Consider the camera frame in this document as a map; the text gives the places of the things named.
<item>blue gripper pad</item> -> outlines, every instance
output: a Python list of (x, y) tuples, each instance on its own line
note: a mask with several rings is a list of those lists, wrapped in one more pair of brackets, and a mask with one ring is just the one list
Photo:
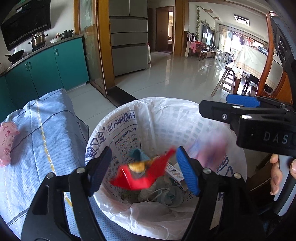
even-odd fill
[(198, 177), (188, 161), (189, 157), (187, 153), (184, 153), (182, 148), (178, 147), (176, 151), (176, 157), (189, 190), (193, 192), (194, 195), (198, 196), (200, 193)]
[(243, 105), (244, 107), (260, 107), (260, 101), (254, 96), (229, 94), (226, 97), (226, 102), (229, 104)]

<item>falling red wrapper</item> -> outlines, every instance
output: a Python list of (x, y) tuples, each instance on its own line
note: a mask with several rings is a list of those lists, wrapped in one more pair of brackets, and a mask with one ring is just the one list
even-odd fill
[(137, 179), (132, 176), (131, 170), (127, 164), (122, 165), (119, 167), (116, 178), (112, 179), (110, 183), (127, 190), (147, 189), (151, 187), (157, 178), (164, 175), (166, 164), (175, 152), (175, 149), (170, 149), (165, 155), (155, 159), (146, 170), (144, 176)]

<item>blurred pink object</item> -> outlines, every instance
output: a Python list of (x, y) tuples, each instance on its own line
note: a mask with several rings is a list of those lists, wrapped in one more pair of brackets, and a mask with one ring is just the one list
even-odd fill
[(228, 137), (223, 133), (211, 133), (194, 141), (192, 146), (187, 148), (189, 157), (200, 162), (203, 168), (208, 167), (216, 171), (221, 161), (226, 156)]
[(13, 122), (2, 122), (0, 125), (0, 167), (10, 163), (10, 150), (13, 140), (20, 132)]

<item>teal cabinet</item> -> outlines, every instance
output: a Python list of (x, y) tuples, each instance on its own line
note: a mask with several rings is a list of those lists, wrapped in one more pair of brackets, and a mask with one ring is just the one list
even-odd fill
[(38, 99), (27, 61), (23, 61), (6, 74), (11, 100), (18, 109), (27, 102)]
[(49, 48), (27, 59), (33, 83), (39, 97), (64, 88), (57, 62), (54, 57), (54, 49)]
[(59, 74), (66, 90), (89, 81), (82, 38), (58, 44), (53, 48)]
[(10, 98), (6, 78), (2, 76), (0, 77), (0, 123), (15, 110), (17, 110), (17, 108)]

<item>ceiling vent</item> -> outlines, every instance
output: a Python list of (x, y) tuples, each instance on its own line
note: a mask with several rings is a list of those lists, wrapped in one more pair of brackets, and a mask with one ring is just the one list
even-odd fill
[(247, 19), (247, 18), (243, 18), (241, 16), (237, 16), (234, 14), (234, 18), (235, 20), (238, 22), (238, 23), (241, 23), (241, 24), (244, 24), (244, 25), (247, 25), (248, 27), (250, 26), (250, 20)]

